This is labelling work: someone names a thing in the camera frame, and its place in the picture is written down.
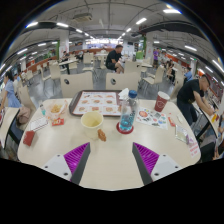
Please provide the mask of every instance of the white table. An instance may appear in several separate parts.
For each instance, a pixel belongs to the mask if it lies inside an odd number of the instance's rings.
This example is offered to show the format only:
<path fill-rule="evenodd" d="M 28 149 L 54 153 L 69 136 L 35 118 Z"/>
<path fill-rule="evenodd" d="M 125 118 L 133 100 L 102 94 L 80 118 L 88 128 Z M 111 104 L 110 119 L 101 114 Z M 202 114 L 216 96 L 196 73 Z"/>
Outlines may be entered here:
<path fill-rule="evenodd" d="M 76 61 L 78 61 L 78 60 L 77 59 L 75 59 L 75 60 L 68 60 L 68 61 L 65 61 L 65 62 L 61 62 L 58 65 L 66 65 L 68 75 L 70 75 L 70 70 L 69 70 L 68 64 L 73 63 L 73 62 L 76 62 Z"/>
<path fill-rule="evenodd" d="M 10 134 L 12 138 L 14 138 L 13 133 L 10 131 L 10 126 L 12 125 L 12 122 L 15 119 L 18 112 L 19 108 L 13 108 L 13 107 L 5 108 L 4 119 L 0 127 L 0 140 L 3 148 L 5 147 L 8 134 Z"/>
<path fill-rule="evenodd" d="M 51 102 L 52 100 L 44 101 L 44 107 L 46 108 Z M 153 109 L 155 101 L 140 100 L 140 104 Z M 176 124 L 185 128 L 194 138 L 183 116 L 183 124 L 179 123 L 176 114 L 181 112 L 174 103 L 168 102 L 163 112 L 173 118 Z M 41 116 L 39 108 L 31 121 Z M 133 133 L 122 135 L 116 130 L 116 124 L 120 118 L 105 117 L 102 129 L 106 133 L 107 141 L 102 142 L 86 137 L 81 126 L 81 118 L 70 115 L 68 109 L 62 118 L 65 119 L 64 125 L 56 127 L 48 125 L 38 130 L 30 147 L 23 144 L 23 136 L 18 148 L 18 158 L 23 163 L 42 167 L 56 154 L 66 154 L 90 142 L 91 153 L 80 181 L 80 186 L 85 188 L 120 190 L 142 187 L 140 172 L 132 154 L 133 142 L 144 145 L 158 154 L 168 154 L 183 168 L 197 163 L 201 156 L 199 153 L 193 159 L 191 158 L 188 146 L 175 138 L 175 128 L 170 124 L 168 124 L 168 130 L 163 130 L 135 121 Z"/>

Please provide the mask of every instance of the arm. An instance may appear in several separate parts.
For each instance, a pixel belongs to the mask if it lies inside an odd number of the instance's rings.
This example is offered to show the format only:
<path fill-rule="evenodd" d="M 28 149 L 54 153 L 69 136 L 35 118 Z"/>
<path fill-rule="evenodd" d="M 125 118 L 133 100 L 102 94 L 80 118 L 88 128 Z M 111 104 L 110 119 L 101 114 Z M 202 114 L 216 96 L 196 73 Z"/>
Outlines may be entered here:
<path fill-rule="evenodd" d="M 1 103 L 1 106 L 0 106 L 0 112 L 2 111 L 3 107 L 4 107 L 4 104 L 5 104 L 5 99 L 7 97 L 7 94 L 8 92 L 5 90 L 5 95 L 3 97 L 3 100 L 2 100 L 2 103 Z"/>
<path fill-rule="evenodd" d="M 194 91 L 193 93 L 199 108 L 205 111 L 209 116 L 211 116 L 213 114 L 212 108 L 210 107 L 210 109 L 208 109 L 208 107 L 202 102 L 199 93 L 197 93 L 196 91 Z"/>

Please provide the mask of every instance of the red cup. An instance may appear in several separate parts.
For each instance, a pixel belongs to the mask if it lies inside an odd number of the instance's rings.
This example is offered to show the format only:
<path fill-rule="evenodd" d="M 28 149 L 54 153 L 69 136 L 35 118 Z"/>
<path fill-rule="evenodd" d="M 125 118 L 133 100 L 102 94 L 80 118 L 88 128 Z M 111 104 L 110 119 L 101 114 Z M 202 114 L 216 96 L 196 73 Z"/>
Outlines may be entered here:
<path fill-rule="evenodd" d="M 162 112 L 163 108 L 165 107 L 165 105 L 169 99 L 170 99 L 170 97 L 166 93 L 158 92 L 155 110 L 158 112 Z"/>

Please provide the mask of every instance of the black shirt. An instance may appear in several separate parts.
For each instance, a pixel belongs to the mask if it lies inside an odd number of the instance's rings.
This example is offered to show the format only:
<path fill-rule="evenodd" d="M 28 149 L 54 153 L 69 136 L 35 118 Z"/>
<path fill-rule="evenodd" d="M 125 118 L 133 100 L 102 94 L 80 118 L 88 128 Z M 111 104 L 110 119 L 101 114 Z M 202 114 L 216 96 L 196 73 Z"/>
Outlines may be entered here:
<path fill-rule="evenodd" d="M 195 101 L 193 91 L 199 93 L 201 97 L 204 97 L 204 92 L 200 90 L 198 79 L 188 81 L 184 84 L 177 94 L 177 99 L 185 103 L 193 103 Z"/>
<path fill-rule="evenodd" d="M 112 63 L 112 59 L 114 59 L 116 62 L 118 62 L 119 58 L 121 58 L 121 53 L 117 54 L 115 50 L 111 51 L 107 55 L 106 65 L 108 65 L 108 63 Z"/>

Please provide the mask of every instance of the plastic bottle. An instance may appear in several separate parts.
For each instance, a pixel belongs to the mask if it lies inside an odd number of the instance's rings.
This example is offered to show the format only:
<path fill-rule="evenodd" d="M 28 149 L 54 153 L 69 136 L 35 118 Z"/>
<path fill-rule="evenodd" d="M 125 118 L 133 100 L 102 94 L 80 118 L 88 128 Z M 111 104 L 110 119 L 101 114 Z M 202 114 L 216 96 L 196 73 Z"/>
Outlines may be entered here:
<path fill-rule="evenodd" d="M 43 102 L 42 101 L 39 101 L 39 105 L 40 105 L 40 109 L 41 109 L 42 114 L 45 116 L 46 110 L 44 108 Z"/>
<path fill-rule="evenodd" d="M 137 98 L 137 92 L 135 90 L 130 90 L 128 98 L 122 102 L 121 118 L 119 123 L 119 129 L 122 132 L 129 132 L 132 129 L 135 115 L 138 112 L 138 106 L 139 100 Z"/>

